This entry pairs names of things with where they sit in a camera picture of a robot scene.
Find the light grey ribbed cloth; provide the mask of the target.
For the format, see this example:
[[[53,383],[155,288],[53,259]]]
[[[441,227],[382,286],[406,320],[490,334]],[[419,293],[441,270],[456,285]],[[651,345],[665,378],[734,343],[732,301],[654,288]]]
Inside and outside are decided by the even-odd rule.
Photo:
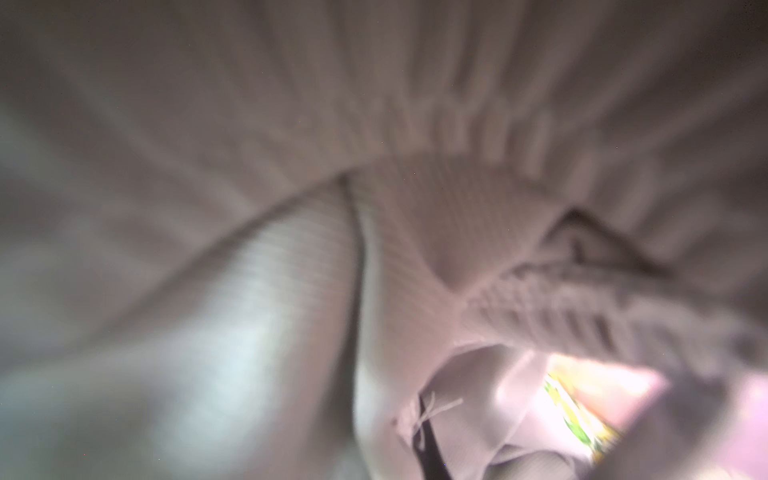
[[[766,370],[763,1],[1,5],[5,479],[693,479]]]

